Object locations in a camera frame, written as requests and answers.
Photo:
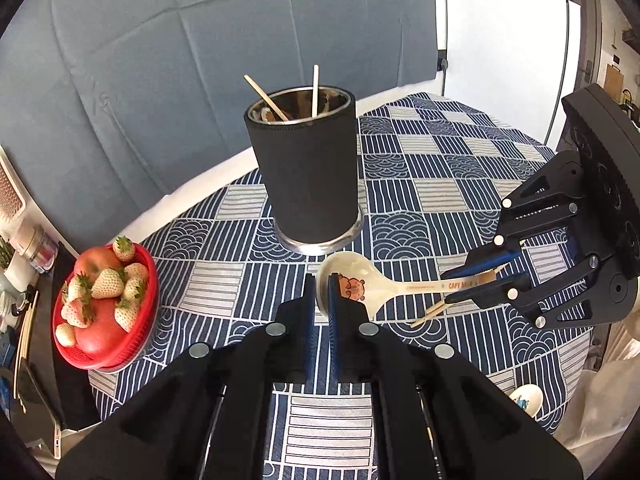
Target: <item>silver screw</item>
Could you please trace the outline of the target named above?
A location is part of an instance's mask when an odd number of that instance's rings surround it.
[[[358,330],[362,335],[376,335],[379,332],[379,328],[375,323],[363,323],[358,327]]]
[[[194,343],[189,347],[189,355],[194,359],[200,359],[209,353],[209,345],[206,343]]]
[[[282,323],[269,323],[267,325],[267,328],[265,328],[265,332],[271,336],[279,336],[284,334],[287,331],[287,327],[284,326]]]
[[[450,345],[445,344],[436,346],[436,348],[433,349],[433,352],[440,359],[451,359],[454,354],[453,348]]]

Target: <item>gray backdrop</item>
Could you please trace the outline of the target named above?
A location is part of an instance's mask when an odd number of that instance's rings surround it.
[[[264,89],[432,79],[435,0],[25,0],[0,40],[0,143],[78,250],[250,145]]]

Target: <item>red bowl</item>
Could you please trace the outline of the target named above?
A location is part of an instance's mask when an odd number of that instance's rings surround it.
[[[136,254],[130,263],[138,262],[143,264],[149,271],[149,279],[146,284],[145,299],[140,304],[140,311],[136,323],[121,343],[113,349],[113,351],[104,355],[100,360],[93,359],[87,354],[82,352],[76,346],[62,346],[56,338],[56,327],[60,323],[66,321],[60,315],[62,311],[62,290],[58,293],[56,303],[53,307],[53,315],[51,316],[51,329],[53,341],[56,343],[56,347],[60,352],[60,355],[70,365],[76,368],[82,368],[84,370],[96,370],[98,368],[117,368],[119,365],[127,363],[139,350],[141,345],[146,342],[146,339],[153,328],[154,320],[156,318],[158,296],[158,274],[156,273],[156,264],[151,254],[141,245],[134,244],[136,247]],[[66,282],[74,276],[72,272]]]

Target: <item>red tomato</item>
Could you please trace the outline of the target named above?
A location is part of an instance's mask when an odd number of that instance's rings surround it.
[[[78,348],[93,359],[102,359],[125,338],[127,333],[113,317],[116,300],[91,300],[94,322],[87,328],[74,327]]]
[[[93,283],[103,269],[119,269],[122,262],[105,247],[92,247],[78,256],[74,266],[74,274],[85,274],[89,282]]]

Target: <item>blue and white patterned tablecloth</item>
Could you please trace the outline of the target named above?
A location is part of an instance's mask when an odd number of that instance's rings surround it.
[[[393,280],[436,280],[465,253],[491,241],[500,199],[542,167],[553,151],[458,102],[414,94],[359,119],[358,185],[366,213],[347,250],[370,258]],[[113,413],[190,344],[223,346],[273,319],[299,297],[306,272],[323,257],[285,250],[255,170],[212,194],[144,241],[161,283],[158,333],[144,358],[117,375],[90,373],[102,418]],[[504,274],[527,270],[548,280],[571,260],[564,233],[527,241]],[[567,291],[573,295],[576,291]],[[563,295],[552,302],[562,300]],[[536,332],[509,305],[467,302],[410,328],[439,297],[398,297],[378,313],[403,340],[431,348],[449,342],[505,392],[538,384],[537,420],[555,430],[572,396],[590,330]],[[269,479],[377,478],[368,386],[337,384],[328,327],[316,315],[316,370],[304,386],[276,385],[264,476]]]

